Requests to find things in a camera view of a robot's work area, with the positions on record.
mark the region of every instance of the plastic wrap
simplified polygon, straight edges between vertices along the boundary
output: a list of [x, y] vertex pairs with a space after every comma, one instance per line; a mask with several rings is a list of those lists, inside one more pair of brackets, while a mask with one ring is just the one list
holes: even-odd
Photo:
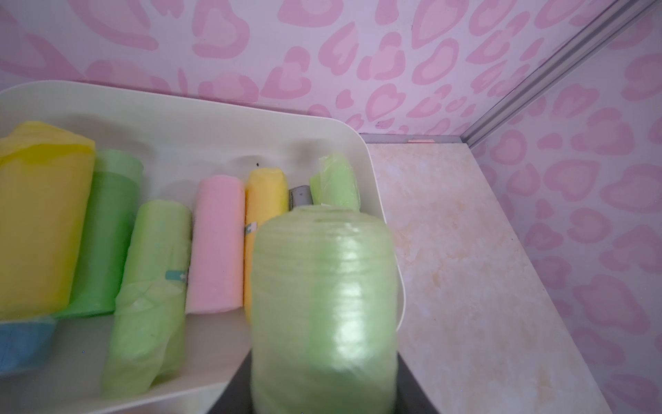
[[174, 201], [143, 204], [117, 295], [115, 323], [102, 385], [107, 397], [147, 391], [184, 359], [186, 273], [191, 211]]
[[246, 235], [244, 239], [244, 311], [251, 320], [251, 267], [258, 229], [272, 217], [289, 210], [287, 178], [280, 168], [259, 168], [246, 182]]
[[116, 150], [97, 152], [71, 299], [56, 318], [115, 310], [141, 185], [142, 163], [137, 158]]
[[354, 211], [361, 209], [354, 169], [339, 152], [320, 158], [319, 178], [310, 179], [310, 190], [316, 204], [339, 205]]
[[94, 141], [41, 122], [0, 139], [0, 321], [69, 304]]
[[258, 414], [387, 414], [397, 374], [397, 272], [386, 224], [304, 206], [258, 232], [251, 391]]

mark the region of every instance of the marble countertop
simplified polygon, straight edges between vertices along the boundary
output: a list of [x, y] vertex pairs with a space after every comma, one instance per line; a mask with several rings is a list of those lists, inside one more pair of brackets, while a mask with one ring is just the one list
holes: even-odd
[[[440, 414], [609, 414], [464, 144], [371, 144], [406, 286], [399, 350]], [[204, 413], [209, 388], [122, 414]]]

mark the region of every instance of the label sticker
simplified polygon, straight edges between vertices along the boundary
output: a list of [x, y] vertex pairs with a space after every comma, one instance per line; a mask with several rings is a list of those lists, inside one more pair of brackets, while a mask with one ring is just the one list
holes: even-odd
[[185, 270], [168, 270], [165, 272], [165, 280], [172, 280], [174, 282], [185, 282], [187, 278]]
[[249, 225], [246, 226], [246, 232], [244, 234], [248, 236], [249, 234], [257, 230], [258, 230], [258, 222], [254, 221], [253, 223], [250, 223]]

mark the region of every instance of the pink heart pattern wallpaper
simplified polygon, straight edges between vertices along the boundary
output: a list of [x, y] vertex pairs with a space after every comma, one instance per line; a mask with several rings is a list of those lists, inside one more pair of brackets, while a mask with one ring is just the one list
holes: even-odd
[[0, 1], [0, 89], [89, 81], [461, 134], [611, 2]]
[[473, 154], [614, 414], [662, 413], [662, 7]]

